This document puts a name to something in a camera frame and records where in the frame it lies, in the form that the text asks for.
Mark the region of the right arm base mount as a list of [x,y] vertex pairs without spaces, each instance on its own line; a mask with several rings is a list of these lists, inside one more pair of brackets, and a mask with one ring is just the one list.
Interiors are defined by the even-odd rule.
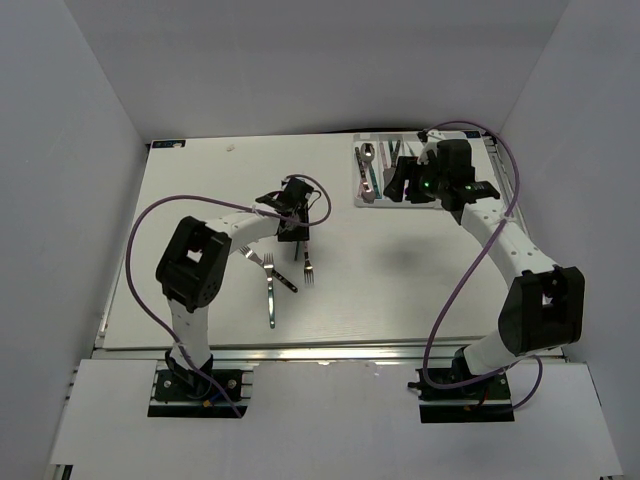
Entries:
[[407,388],[418,396],[422,424],[509,423],[514,422],[511,392],[505,374],[456,389],[430,386],[421,369]]

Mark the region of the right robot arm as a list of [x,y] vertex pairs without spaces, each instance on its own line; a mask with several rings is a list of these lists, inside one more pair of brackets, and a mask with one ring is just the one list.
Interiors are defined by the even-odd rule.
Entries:
[[544,254],[514,222],[515,205],[477,179],[468,140],[424,141],[419,156],[399,159],[384,194],[394,202],[439,202],[482,247],[468,270],[490,258],[508,288],[496,329],[460,349],[443,380],[426,376],[429,387],[472,399],[525,358],[580,339],[584,275]]

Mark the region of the pink handled spoon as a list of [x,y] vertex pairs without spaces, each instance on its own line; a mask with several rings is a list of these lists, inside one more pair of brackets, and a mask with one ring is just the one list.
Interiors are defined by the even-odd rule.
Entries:
[[370,186],[366,177],[360,179],[358,195],[366,204],[372,204],[376,200],[375,190]]

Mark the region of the teal handled knife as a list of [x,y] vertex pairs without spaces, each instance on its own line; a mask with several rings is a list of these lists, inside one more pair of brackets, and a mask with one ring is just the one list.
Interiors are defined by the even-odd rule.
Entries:
[[391,149],[391,166],[392,167],[396,167],[397,165],[397,159],[400,153],[400,147],[401,147],[400,140],[397,140],[392,144],[392,149]]

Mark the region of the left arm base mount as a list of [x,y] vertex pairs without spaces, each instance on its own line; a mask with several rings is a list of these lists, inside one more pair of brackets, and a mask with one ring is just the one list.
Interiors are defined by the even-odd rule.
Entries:
[[201,377],[198,377],[196,387],[191,388],[167,367],[158,368],[147,416],[183,419],[242,418],[252,395],[253,372],[243,369],[214,369],[211,374],[220,389]]

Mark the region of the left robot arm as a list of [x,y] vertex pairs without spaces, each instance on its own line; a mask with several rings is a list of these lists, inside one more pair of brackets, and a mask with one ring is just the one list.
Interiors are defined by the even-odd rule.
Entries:
[[187,216],[178,223],[156,268],[156,279],[176,335],[166,352],[167,365],[188,398],[202,398],[211,387],[208,309],[221,289],[229,256],[264,238],[307,240],[313,192],[307,178],[292,176],[281,190],[256,199],[262,213],[257,208],[237,208],[214,220]]

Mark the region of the teal handled spoon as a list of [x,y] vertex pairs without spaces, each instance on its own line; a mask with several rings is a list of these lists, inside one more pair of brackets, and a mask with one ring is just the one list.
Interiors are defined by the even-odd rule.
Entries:
[[374,145],[372,143],[370,143],[370,142],[365,142],[365,143],[363,143],[361,145],[360,152],[362,154],[363,161],[367,166],[369,177],[370,177],[370,180],[371,180],[371,185],[372,185],[373,189],[375,190],[376,199],[380,199],[381,198],[381,194],[380,194],[380,190],[379,190],[379,186],[378,186],[378,182],[377,182],[377,177],[376,177],[374,166],[373,166],[373,162],[375,160],[375,148],[374,148]]

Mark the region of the dark handled spoon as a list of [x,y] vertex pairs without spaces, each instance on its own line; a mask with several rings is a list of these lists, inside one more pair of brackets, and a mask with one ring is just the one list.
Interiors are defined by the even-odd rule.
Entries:
[[354,147],[354,154],[358,165],[359,175],[362,182],[367,182],[365,164],[363,163],[359,147]]

